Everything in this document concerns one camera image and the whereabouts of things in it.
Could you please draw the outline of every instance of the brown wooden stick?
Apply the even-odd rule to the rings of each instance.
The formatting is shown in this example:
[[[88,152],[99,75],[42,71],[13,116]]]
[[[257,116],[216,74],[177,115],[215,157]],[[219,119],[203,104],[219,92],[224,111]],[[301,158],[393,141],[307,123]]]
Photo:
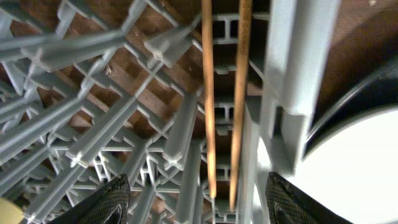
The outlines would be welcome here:
[[[252,0],[239,1],[238,51],[236,54],[234,128],[231,146],[231,183],[229,185],[229,209],[235,208],[238,188],[239,157],[241,154],[244,97],[248,75],[249,44],[251,31]]]
[[[213,71],[213,17],[211,0],[201,1],[201,33],[203,46],[203,76],[205,82],[205,121],[207,138],[207,173],[209,193],[216,197],[216,140],[214,115],[214,71]]]

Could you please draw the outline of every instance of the yellow object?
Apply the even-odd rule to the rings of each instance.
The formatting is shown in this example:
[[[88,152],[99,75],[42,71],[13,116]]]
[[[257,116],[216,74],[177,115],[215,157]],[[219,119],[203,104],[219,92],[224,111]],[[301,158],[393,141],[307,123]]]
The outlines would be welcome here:
[[[5,198],[0,198],[0,224],[20,223],[24,217],[22,210]]]

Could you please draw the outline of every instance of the white spot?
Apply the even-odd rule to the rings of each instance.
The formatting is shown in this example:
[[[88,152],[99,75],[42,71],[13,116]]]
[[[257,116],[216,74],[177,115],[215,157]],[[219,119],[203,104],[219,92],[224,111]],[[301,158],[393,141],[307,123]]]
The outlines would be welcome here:
[[[377,3],[377,1],[376,1],[376,0],[369,0],[369,5],[370,5],[370,6],[374,6],[374,5],[375,5],[375,3]]]

